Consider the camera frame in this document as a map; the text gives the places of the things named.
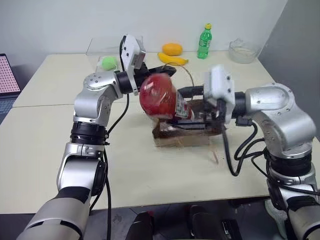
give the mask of yellow fruit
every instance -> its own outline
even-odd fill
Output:
[[[182,46],[177,43],[167,43],[162,46],[162,52],[169,56],[179,56],[182,54]]]
[[[178,56],[168,56],[163,52],[158,52],[158,57],[161,60],[161,62],[172,66],[182,66],[189,62],[188,59],[184,59]]]

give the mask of bottle label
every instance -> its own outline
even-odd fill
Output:
[[[175,116],[182,119],[188,118],[189,108],[187,102],[178,91],[176,92],[175,102]]]
[[[210,47],[210,43],[211,43],[211,40],[208,40],[208,41],[201,40],[201,39],[199,40],[200,47],[208,48],[208,47]]]

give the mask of white table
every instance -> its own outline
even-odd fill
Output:
[[[194,53],[187,52],[184,55],[190,56],[190,63],[186,67],[196,84],[202,83],[199,77],[201,73],[217,63],[224,63],[232,73],[237,91],[272,81],[257,60],[252,64],[237,64],[231,62],[225,52],[214,52],[207,59],[208,63],[207,60],[196,59]],[[83,63],[79,69],[78,63],[72,68],[65,67],[67,63],[77,61]],[[0,190],[3,193],[0,214],[34,213],[57,194],[56,176],[73,124],[73,98],[82,89],[83,78],[92,72],[93,62],[93,59],[88,60],[81,54],[48,56],[0,125]],[[153,53],[147,55],[146,63],[150,68],[161,65]],[[188,75],[182,70],[178,69],[173,78],[177,88],[190,84]],[[55,86],[62,83],[65,87]],[[124,101],[112,105],[110,125],[124,108]],[[235,127],[234,124],[229,127],[227,134],[233,155],[252,129]],[[151,120],[143,113],[138,98],[132,97],[128,112],[111,133],[111,145],[107,147],[112,207],[268,194],[264,176],[249,160],[244,162],[238,177],[230,174],[221,136],[212,137],[210,146],[157,148],[151,130]],[[262,143],[257,144],[253,151],[262,147]],[[265,165],[263,157],[256,161],[261,167]],[[316,139],[313,144],[313,163],[319,182],[320,144]],[[96,208],[106,207],[104,193]]]
[[[190,71],[196,85],[204,83],[204,73],[216,64],[224,64],[230,71],[236,91],[259,87],[273,82],[273,79],[256,59],[251,64],[239,64],[231,61],[227,51],[210,52],[207,59],[197,58],[195,52],[184,52],[182,57],[189,59],[185,67]],[[85,77],[96,70],[98,56],[85,54],[57,54],[46,57],[42,65],[24,88],[13,107],[48,106],[73,104],[76,95],[81,92]],[[148,68],[162,66],[157,53],[147,53],[145,63]],[[177,89],[191,86],[189,75],[177,67],[172,81]],[[131,102],[139,101],[137,96],[130,96]],[[117,102],[126,102],[126,98]]]

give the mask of red bottle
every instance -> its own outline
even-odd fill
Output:
[[[192,119],[189,103],[176,91],[166,73],[155,73],[141,85],[140,104],[146,114],[158,119]]]

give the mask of green bottle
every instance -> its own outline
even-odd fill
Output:
[[[208,51],[209,51],[210,43],[212,40],[212,34],[210,29],[211,29],[211,24],[207,23],[204,26],[204,31],[200,35],[199,48],[198,48],[199,59],[205,59],[208,56]]]

